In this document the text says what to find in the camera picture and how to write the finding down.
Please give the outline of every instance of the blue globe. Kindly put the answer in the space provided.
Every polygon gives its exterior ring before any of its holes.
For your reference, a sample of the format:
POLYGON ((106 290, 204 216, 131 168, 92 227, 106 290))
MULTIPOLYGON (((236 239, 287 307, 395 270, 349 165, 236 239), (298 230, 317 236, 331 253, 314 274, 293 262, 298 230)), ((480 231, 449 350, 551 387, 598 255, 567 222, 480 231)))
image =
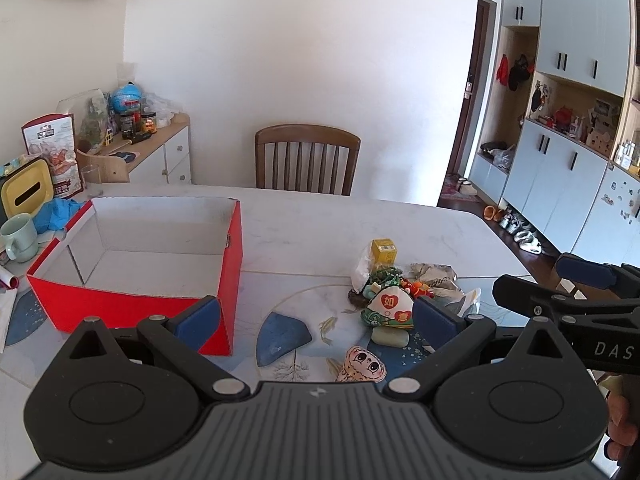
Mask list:
POLYGON ((142 103, 142 90, 132 83, 118 88, 111 94, 111 105, 113 105, 113 109, 117 114, 123 114, 127 111, 124 104, 127 101, 140 101, 142 103))

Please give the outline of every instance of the person's hand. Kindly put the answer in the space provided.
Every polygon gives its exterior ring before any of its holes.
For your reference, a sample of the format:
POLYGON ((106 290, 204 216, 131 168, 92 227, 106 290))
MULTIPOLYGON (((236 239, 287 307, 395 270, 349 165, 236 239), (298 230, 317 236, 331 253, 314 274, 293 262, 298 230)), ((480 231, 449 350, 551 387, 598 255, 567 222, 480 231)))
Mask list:
POLYGON ((629 402, 625 397, 610 393, 607 397, 609 407, 609 441, 604 446, 604 455, 609 460, 620 460, 626 454, 626 448, 638 439, 638 427, 627 421, 629 402))

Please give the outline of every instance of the open cardboard box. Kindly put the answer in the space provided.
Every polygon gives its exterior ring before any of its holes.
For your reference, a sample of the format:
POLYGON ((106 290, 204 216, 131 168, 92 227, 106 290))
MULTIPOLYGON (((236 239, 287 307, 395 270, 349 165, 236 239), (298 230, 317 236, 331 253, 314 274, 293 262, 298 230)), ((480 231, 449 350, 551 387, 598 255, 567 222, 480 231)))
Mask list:
POLYGON ((172 317, 207 295, 220 326, 200 349, 231 355, 242 266, 240 203, 230 198, 126 197, 88 202, 27 278, 53 325, 86 316, 109 328, 172 317))

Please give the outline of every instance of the yellow tissue box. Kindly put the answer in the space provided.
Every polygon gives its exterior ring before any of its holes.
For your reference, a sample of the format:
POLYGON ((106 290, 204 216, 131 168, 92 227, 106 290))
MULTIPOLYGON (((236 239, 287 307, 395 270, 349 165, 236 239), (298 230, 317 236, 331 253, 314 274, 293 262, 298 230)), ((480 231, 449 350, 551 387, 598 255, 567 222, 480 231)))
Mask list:
POLYGON ((375 265, 382 264, 391 267, 396 262, 398 250, 393 240, 384 238, 382 240, 373 240, 371 254, 375 265))

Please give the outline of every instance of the light green mug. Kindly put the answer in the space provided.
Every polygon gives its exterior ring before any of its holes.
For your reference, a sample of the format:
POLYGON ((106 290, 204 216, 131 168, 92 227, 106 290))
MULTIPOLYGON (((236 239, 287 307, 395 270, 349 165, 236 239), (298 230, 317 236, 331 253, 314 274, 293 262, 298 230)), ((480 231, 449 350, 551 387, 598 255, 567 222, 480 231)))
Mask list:
POLYGON ((29 213, 9 218, 0 227, 7 256, 18 263, 31 260, 38 254, 38 233, 29 213))

